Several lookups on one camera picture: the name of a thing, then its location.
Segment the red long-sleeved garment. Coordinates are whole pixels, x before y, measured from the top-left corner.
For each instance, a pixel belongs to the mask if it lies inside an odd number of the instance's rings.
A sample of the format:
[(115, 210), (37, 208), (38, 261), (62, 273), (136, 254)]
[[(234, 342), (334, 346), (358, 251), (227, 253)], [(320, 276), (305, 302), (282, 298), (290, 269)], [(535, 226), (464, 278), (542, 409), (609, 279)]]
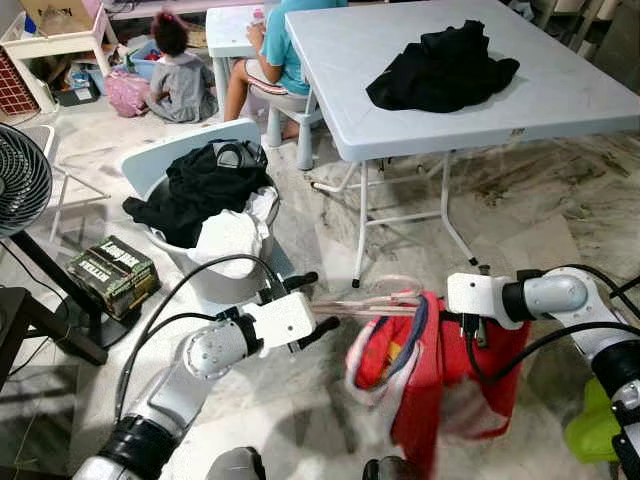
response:
[(515, 411), (518, 370), (502, 374), (529, 342), (530, 326), (506, 330), (488, 321), (486, 347), (475, 348), (475, 375), (460, 320), (429, 291), (401, 291), (385, 305), (408, 314), (364, 321), (346, 353), (343, 388), (371, 408), (380, 433), (398, 445), (417, 479), (434, 480), (436, 444), (442, 436), (479, 442), (506, 434)]

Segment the white laundry basket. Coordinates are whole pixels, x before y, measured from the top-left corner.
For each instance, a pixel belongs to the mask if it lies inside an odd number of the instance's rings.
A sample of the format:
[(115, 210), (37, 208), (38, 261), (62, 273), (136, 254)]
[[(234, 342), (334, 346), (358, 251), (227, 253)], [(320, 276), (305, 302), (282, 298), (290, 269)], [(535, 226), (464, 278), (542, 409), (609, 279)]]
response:
[(198, 297), (211, 305), (242, 305), (256, 300), (257, 294), (268, 285), (271, 274), (265, 266), (253, 260), (230, 260), (212, 265), (200, 273), (197, 266), (232, 253), (253, 253), (274, 268), (276, 242), (270, 232), (271, 221), (279, 209), (275, 187), (262, 187), (252, 193), (243, 212), (224, 210), (202, 224), (197, 234), (197, 246), (182, 248), (166, 242), (160, 230), (152, 228), (147, 234), (152, 244), (164, 250), (169, 259), (184, 274), (191, 275), (188, 285)]

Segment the grey robot leg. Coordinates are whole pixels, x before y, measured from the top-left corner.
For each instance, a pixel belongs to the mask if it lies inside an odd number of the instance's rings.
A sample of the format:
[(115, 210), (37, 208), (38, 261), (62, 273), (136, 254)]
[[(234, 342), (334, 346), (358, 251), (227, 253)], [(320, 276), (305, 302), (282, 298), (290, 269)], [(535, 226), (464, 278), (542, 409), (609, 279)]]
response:
[(420, 472), (399, 456), (384, 456), (365, 463), (360, 480), (422, 480)]
[(261, 454), (252, 447), (237, 447), (212, 461), (205, 480), (266, 480)]

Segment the lime green object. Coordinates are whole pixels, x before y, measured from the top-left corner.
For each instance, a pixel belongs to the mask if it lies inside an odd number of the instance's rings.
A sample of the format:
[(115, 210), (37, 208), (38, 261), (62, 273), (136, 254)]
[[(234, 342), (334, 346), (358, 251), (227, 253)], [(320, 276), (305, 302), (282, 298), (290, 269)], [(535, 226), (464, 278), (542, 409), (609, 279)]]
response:
[(602, 384), (595, 378), (589, 380), (584, 385), (582, 412), (563, 431), (564, 444), (582, 465), (618, 461), (612, 440), (621, 433), (621, 426), (611, 407)]

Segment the pale blue plastic stool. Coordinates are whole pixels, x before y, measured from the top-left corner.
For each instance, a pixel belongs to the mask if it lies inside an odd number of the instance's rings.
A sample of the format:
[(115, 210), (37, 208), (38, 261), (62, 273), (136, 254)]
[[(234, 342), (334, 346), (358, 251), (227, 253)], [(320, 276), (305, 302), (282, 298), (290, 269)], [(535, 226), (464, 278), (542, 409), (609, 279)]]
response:
[(292, 120), (300, 127), (296, 138), (297, 168), (303, 172), (314, 169), (314, 125), (323, 120), (314, 93), (308, 93), (307, 96), (294, 93), (275, 95), (259, 87), (251, 87), (250, 93), (268, 104), (268, 128), (262, 136), (262, 145), (268, 148), (282, 146), (285, 119)]

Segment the pale blue plastic chair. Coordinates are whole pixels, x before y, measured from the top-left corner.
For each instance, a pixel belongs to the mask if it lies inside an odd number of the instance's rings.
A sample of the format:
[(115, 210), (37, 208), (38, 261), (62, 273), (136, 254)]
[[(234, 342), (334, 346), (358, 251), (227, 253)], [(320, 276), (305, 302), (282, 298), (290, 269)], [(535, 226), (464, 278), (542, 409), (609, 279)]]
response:
[[(147, 198), (157, 187), (165, 186), (165, 170), (174, 160), (215, 140), (261, 143), (262, 132), (253, 120), (241, 118), (234, 122), (206, 125), (195, 131), (166, 137), (164, 140), (137, 148), (125, 155), (122, 161), (124, 178), (128, 180), (138, 196)], [(278, 200), (274, 211), (269, 215), (269, 227), (278, 215), (280, 205), (282, 201)], [(188, 259), (186, 250), (165, 243), (164, 239), (156, 236), (148, 227), (140, 228), (143, 229), (148, 243), (164, 251), (180, 273), (187, 274), (197, 268), (198, 264)], [(293, 273), (293, 266), (289, 264), (287, 256), (280, 251), (278, 242), (270, 236), (270, 233), (262, 244), (259, 257), (262, 260), (268, 260), (275, 273), (283, 276)], [(268, 273), (261, 266), (257, 266), (252, 275), (242, 279), (225, 278), (218, 271), (211, 270), (212, 268), (201, 271), (186, 284), (195, 291), (198, 300), (206, 310), (221, 310), (229, 306), (243, 305), (246, 302), (259, 302), (259, 291), (266, 287), (265, 280), (268, 278)]]

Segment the child in grey dress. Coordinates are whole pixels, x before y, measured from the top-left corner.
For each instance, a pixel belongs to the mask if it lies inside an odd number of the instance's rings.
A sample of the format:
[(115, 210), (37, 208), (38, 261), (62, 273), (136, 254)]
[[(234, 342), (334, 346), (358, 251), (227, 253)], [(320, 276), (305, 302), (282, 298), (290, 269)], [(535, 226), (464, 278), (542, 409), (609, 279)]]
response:
[(209, 120), (219, 111), (214, 74), (204, 60), (188, 51), (189, 29), (168, 10), (157, 13), (151, 26), (160, 58), (156, 61), (146, 104), (165, 123)]

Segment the person in teal shirt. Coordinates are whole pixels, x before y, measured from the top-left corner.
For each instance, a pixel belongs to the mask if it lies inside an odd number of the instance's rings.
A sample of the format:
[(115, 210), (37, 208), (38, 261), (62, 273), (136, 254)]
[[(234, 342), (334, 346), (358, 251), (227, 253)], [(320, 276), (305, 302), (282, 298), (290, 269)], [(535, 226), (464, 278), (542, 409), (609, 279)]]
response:
[(236, 61), (230, 68), (223, 109), (225, 122), (238, 118), (250, 92), (307, 96), (310, 86), (303, 74), (300, 56), (294, 50), (285, 15), (348, 5), (349, 0), (280, 0), (264, 23), (248, 26), (246, 38), (257, 52), (252, 58)]

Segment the grey folding chair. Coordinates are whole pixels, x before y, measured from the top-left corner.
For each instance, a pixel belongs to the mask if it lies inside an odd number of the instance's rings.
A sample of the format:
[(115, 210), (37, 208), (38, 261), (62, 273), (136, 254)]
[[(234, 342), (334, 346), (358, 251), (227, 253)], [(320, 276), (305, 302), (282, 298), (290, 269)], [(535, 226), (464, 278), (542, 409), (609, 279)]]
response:
[(20, 128), (20, 131), (28, 134), (44, 152), (47, 163), (49, 163), (52, 180), (52, 196), (50, 197), (47, 210), (52, 214), (50, 221), (50, 244), (58, 244), (58, 234), (63, 218), (64, 211), (68, 209), (76, 209), (84, 205), (93, 204), (93, 202), (110, 200), (110, 195), (92, 184), (87, 180), (69, 173), (58, 160), (59, 134), (56, 133), (52, 125), (32, 125), (32, 127)]

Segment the pink backpack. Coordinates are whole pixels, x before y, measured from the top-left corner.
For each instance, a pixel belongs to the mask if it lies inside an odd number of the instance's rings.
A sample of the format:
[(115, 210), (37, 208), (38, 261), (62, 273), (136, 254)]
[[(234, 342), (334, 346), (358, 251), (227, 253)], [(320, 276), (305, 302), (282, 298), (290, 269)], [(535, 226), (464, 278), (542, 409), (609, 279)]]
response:
[(150, 86), (145, 78), (125, 70), (111, 70), (104, 84), (109, 104), (116, 115), (133, 118), (147, 113)]

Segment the small white table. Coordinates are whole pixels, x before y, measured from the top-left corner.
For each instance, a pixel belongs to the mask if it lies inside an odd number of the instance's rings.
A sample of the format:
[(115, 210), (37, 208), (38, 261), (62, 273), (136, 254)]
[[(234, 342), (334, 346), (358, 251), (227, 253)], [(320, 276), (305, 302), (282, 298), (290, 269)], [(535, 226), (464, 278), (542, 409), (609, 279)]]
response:
[(248, 41), (247, 29), (265, 22), (264, 5), (220, 6), (207, 10), (207, 50), (211, 58), (219, 108), (227, 105), (227, 87), (234, 61), (255, 58), (259, 50)]

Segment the blue plastic bin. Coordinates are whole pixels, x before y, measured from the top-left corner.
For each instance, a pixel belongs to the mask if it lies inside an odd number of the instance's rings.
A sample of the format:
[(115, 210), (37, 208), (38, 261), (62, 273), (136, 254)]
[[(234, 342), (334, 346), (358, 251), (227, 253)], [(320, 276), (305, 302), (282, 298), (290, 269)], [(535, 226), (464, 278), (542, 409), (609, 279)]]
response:
[(128, 58), (125, 59), (125, 69), (129, 73), (136, 74), (151, 81), (154, 70), (163, 56), (163, 52), (157, 49), (155, 41), (151, 37), (138, 37), (136, 45), (129, 46)]

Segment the black standing fan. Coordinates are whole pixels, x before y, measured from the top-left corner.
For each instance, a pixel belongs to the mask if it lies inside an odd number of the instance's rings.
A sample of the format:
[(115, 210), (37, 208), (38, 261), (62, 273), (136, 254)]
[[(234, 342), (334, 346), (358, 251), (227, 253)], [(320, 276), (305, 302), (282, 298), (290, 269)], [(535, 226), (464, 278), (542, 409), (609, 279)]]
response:
[(52, 172), (41, 147), (28, 134), (0, 123), (0, 238), (9, 239), (51, 282), (58, 284), (64, 301), (73, 300), (84, 314), (91, 316), (83, 323), (87, 333), (108, 349), (110, 344), (105, 342), (102, 325), (109, 315), (26, 233), (49, 205), (51, 195)]

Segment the cream shelf table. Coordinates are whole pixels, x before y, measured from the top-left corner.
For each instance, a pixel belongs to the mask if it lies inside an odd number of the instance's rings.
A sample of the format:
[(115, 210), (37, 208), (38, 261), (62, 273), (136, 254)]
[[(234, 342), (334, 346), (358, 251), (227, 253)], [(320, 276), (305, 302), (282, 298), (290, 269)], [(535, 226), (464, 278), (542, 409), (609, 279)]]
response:
[(27, 13), (20, 12), (0, 32), (0, 47), (13, 60), (15, 69), (26, 83), (41, 113), (54, 113), (58, 105), (52, 99), (47, 84), (29, 69), (28, 60), (92, 52), (102, 76), (109, 74), (113, 68), (110, 63), (113, 52), (106, 49), (106, 46), (118, 46), (118, 37), (110, 27), (109, 14), (102, 8), (100, 0), (90, 0), (90, 5), (90, 12), (93, 13), (92, 26), (79, 31), (24, 38), (23, 27), (26, 26)]

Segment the red brick pattern panel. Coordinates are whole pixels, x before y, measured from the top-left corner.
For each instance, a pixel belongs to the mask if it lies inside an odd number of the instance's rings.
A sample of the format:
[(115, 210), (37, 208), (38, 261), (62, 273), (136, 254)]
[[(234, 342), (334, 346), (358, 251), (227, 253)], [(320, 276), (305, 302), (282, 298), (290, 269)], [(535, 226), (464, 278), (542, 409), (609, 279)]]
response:
[(40, 106), (20, 77), (17, 64), (10, 59), (4, 47), (0, 47), (0, 113), (19, 116), (38, 111)]

